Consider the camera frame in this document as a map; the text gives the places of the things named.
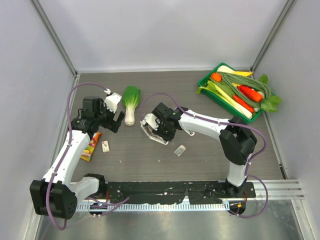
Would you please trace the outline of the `white stapler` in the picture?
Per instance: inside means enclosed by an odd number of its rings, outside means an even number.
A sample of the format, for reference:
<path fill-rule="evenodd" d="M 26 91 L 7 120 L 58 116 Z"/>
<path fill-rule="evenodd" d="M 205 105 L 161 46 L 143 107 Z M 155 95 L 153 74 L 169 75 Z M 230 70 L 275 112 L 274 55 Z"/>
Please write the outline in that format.
<path fill-rule="evenodd" d="M 146 122 L 144 122 L 144 121 L 142 121 L 141 123 L 140 123 L 140 127 L 141 127 L 141 129 L 143 130 L 143 132 L 146 134 L 146 136 L 150 139 L 150 140 L 153 140 L 153 141 L 155 141 L 155 142 L 157 142 L 157 143 L 160 143 L 160 144 L 162 144 L 162 145 L 168 145 L 168 141 L 165 141 L 163 138 L 161 138 L 160 136 L 158 136 L 158 135 L 156 135 L 156 134 L 154 134 L 154 133 L 152 133 L 152 131 L 151 131 L 151 129 L 149 128 L 149 125 L 146 123 Z"/>

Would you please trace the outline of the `staples tray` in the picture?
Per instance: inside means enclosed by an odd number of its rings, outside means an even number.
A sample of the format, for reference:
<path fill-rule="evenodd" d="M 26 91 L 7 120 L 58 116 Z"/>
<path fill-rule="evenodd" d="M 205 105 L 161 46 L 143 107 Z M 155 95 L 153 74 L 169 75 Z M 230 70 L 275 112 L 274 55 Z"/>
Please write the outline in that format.
<path fill-rule="evenodd" d="M 174 154 L 178 157 L 180 157 L 186 150 L 186 147 L 184 145 L 180 145 L 175 151 Z"/>

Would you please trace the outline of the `staples box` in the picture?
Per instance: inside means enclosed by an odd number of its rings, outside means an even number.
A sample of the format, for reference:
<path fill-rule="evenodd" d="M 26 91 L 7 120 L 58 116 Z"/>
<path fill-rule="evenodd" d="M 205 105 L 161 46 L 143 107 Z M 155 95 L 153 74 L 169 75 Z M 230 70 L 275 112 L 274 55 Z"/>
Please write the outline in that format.
<path fill-rule="evenodd" d="M 101 142 L 102 152 L 107 153 L 110 151 L 109 142 L 107 140 Z"/>

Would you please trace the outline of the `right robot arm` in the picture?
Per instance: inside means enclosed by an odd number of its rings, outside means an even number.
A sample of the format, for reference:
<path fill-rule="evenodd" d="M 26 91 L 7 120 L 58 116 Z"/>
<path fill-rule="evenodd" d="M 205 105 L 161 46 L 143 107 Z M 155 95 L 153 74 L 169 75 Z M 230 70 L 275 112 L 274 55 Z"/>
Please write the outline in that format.
<path fill-rule="evenodd" d="M 236 198 L 244 192 L 244 184 L 248 178 L 246 169 L 257 138 L 240 118 L 209 117 L 185 107 L 172 109 L 161 102 L 144 117 L 144 121 L 150 137 L 164 145 L 172 141 L 177 130 L 185 131 L 189 135 L 200 133 L 218 140 L 229 160 L 226 193 Z"/>

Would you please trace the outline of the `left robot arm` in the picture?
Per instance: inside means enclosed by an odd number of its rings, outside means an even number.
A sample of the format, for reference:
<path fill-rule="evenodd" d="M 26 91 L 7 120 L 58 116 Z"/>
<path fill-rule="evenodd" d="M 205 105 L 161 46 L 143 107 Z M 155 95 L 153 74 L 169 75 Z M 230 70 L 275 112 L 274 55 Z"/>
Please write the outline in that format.
<path fill-rule="evenodd" d="M 41 180 L 33 180 L 29 187 L 36 214 L 69 220 L 75 214 L 78 202 L 89 196 L 100 200 L 106 195 L 103 175 L 88 173 L 74 184 L 71 180 L 82 153 L 99 128 L 117 133 L 125 117 L 125 112 L 121 111 L 114 120 L 121 99 L 117 93 L 105 99 L 97 96 L 83 99 L 82 108 L 71 121 L 71 130 L 54 163 Z"/>

